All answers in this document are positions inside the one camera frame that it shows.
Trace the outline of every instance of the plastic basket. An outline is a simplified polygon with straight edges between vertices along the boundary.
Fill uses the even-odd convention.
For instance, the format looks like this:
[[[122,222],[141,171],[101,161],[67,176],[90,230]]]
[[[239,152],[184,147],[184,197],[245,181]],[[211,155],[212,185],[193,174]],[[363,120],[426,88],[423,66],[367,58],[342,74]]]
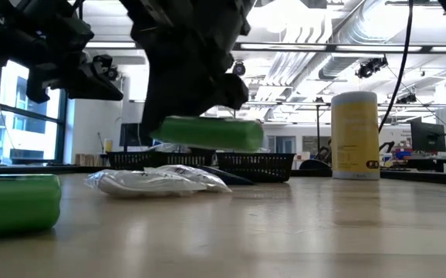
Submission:
[[[203,154],[164,153],[156,151],[110,152],[108,161],[115,170],[143,170],[144,167],[182,164],[186,166],[211,166],[214,152]]]
[[[284,182],[290,179],[295,154],[217,153],[220,170],[254,182]]]
[[[164,164],[165,165],[185,165],[185,166],[211,166],[213,159],[213,153],[207,154],[177,154],[177,153],[165,153]]]
[[[108,161],[115,170],[144,170],[144,167],[159,167],[163,164],[162,153],[155,151],[109,152]]]

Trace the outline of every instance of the green cylinder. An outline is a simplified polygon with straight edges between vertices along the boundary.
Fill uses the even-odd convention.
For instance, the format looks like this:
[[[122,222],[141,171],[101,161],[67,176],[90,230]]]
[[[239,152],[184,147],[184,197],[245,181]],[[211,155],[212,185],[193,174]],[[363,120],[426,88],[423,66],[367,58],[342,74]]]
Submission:
[[[0,175],[0,236],[52,228],[61,194],[55,175]]]
[[[255,151],[264,131],[258,121],[204,117],[168,117],[151,137],[189,147]]]

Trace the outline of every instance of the yellow container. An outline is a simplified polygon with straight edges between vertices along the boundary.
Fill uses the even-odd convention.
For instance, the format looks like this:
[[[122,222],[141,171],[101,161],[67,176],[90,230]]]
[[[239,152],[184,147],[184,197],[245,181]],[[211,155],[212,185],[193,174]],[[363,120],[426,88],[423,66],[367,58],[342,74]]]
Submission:
[[[342,93],[331,100],[333,178],[377,180],[377,95]]]
[[[111,139],[105,139],[105,152],[113,151],[113,141]]]

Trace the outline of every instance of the computer monitor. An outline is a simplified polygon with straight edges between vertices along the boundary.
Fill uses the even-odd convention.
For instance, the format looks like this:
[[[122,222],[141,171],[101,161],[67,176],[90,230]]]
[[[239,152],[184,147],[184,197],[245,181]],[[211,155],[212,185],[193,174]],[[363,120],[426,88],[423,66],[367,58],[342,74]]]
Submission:
[[[444,126],[410,122],[411,143],[414,151],[446,151]]]
[[[122,124],[120,128],[120,146],[124,146],[124,142],[128,147],[152,147],[153,138],[144,135],[140,124]]]

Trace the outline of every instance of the crumpled plastic bag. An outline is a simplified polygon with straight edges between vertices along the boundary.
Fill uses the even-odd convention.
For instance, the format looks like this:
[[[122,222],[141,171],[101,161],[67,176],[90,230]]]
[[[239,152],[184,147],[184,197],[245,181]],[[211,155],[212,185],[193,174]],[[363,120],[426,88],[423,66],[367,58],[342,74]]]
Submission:
[[[165,165],[156,169],[179,174],[190,181],[202,183],[208,187],[206,189],[207,192],[231,192],[231,189],[228,188],[225,182],[222,181],[218,176],[210,174],[201,169],[185,165]]]
[[[122,198],[187,196],[208,187],[176,173],[156,168],[146,171],[102,170],[89,175],[85,184],[108,195]]]

